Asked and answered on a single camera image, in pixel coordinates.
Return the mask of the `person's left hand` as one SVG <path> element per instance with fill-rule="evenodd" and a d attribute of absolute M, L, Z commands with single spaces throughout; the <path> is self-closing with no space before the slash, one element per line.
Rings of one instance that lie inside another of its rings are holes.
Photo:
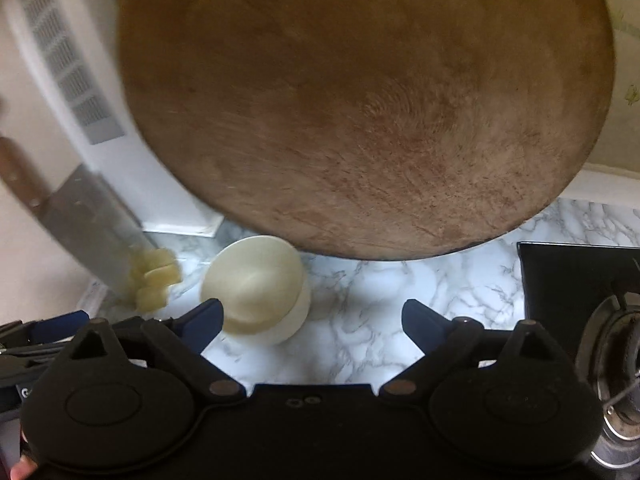
<path fill-rule="evenodd" d="M 10 470 L 11 480 L 27 480 L 38 468 L 38 464 L 23 454 Z"/>

